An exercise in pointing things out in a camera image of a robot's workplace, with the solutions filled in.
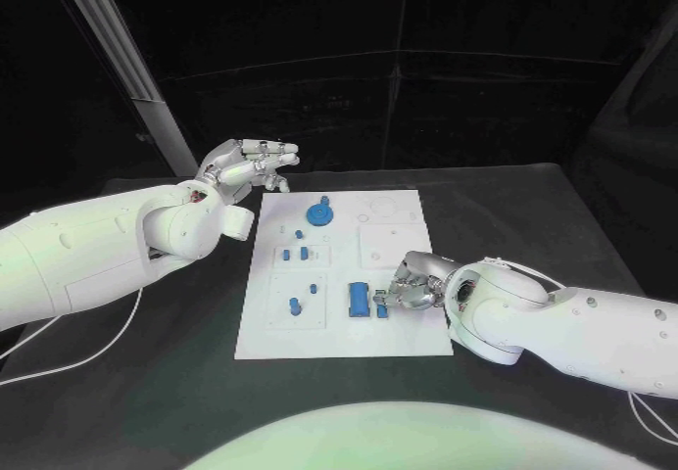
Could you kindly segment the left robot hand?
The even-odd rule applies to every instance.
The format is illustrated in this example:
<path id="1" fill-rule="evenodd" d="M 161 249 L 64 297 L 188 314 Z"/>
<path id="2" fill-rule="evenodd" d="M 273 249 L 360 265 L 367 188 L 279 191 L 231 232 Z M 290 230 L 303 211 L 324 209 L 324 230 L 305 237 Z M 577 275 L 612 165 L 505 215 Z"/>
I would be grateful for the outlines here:
<path id="1" fill-rule="evenodd" d="M 236 205 L 254 186 L 289 193 L 289 181 L 277 169 L 300 163 L 298 152 L 293 143 L 230 139 L 207 155 L 195 179 L 215 188 L 225 205 Z"/>

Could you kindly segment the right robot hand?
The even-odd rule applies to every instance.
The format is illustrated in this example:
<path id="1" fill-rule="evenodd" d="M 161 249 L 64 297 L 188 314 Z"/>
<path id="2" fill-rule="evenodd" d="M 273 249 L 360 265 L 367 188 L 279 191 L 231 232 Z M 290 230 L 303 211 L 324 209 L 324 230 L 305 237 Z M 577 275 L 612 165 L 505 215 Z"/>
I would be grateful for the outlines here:
<path id="1" fill-rule="evenodd" d="M 380 306 L 425 310 L 442 306 L 446 285 L 462 264 L 439 255 L 410 251 L 397 267 L 388 289 L 373 300 Z"/>

